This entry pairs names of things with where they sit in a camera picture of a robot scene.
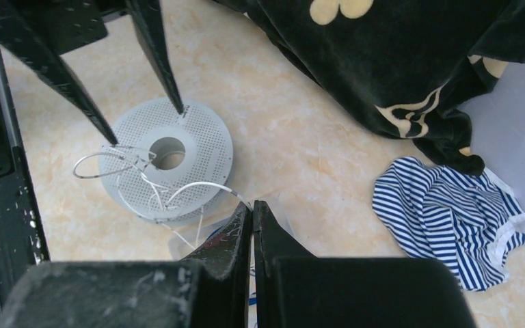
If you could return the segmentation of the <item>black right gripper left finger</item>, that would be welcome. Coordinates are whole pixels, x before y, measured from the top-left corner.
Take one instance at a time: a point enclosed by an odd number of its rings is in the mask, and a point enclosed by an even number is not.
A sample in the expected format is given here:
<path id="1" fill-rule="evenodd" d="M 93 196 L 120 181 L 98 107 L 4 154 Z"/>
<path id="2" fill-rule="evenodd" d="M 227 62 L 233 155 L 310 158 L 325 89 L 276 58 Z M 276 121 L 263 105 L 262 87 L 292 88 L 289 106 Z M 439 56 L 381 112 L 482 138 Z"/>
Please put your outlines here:
<path id="1" fill-rule="evenodd" d="M 252 211 L 240 203 L 230 221 L 181 260 L 190 270 L 184 327 L 246 327 Z"/>

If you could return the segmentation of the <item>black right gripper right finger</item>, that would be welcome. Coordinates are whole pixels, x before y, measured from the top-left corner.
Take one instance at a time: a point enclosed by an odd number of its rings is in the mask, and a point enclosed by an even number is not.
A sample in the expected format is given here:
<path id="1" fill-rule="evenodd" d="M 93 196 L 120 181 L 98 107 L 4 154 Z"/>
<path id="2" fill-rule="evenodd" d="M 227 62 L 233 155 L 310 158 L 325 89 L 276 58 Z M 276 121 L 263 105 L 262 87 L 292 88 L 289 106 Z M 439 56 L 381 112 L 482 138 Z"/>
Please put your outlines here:
<path id="1" fill-rule="evenodd" d="M 259 327 L 474 327 L 453 274 L 424 258 L 320 258 L 257 201 Z"/>

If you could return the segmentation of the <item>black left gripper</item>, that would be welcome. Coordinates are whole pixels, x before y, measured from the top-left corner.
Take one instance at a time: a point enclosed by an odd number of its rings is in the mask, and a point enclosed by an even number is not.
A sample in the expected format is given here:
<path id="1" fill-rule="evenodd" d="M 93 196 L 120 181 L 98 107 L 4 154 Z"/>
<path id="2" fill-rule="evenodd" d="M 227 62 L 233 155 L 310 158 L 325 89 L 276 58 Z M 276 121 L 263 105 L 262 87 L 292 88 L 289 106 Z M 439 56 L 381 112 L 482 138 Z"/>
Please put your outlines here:
<path id="1" fill-rule="evenodd" d="M 183 100 L 168 58 L 160 1 L 23 1 L 22 15 L 9 1 L 0 1 L 0 45 L 78 108 L 112 145 L 118 140 L 109 123 L 59 55 L 107 37 L 105 24 L 128 13 L 154 73 L 177 113 L 183 114 Z"/>

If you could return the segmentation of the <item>blue white striped cloth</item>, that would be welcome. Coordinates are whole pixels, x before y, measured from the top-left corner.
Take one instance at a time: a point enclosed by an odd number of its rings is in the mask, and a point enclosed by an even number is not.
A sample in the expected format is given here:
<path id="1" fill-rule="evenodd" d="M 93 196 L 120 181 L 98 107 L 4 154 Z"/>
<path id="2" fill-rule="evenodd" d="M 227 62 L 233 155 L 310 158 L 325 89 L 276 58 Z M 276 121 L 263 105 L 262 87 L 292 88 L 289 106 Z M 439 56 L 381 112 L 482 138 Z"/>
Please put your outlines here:
<path id="1" fill-rule="evenodd" d="M 439 260 L 469 291 L 505 283 L 508 255 L 525 243 L 525 212 L 489 169 L 471 176 L 401 157 L 375 180 L 372 208 L 409 257 Z"/>

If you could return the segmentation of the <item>black blanket with beige flowers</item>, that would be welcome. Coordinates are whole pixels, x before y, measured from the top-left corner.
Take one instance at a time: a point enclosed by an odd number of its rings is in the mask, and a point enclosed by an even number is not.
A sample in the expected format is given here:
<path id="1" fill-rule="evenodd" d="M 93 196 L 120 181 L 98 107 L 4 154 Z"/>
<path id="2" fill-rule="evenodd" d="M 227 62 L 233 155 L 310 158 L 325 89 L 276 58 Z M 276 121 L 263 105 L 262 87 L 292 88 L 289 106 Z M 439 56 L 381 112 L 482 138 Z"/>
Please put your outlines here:
<path id="1" fill-rule="evenodd" d="M 525 63 L 525 1 L 225 1 L 370 132 L 478 176 L 460 104 Z"/>

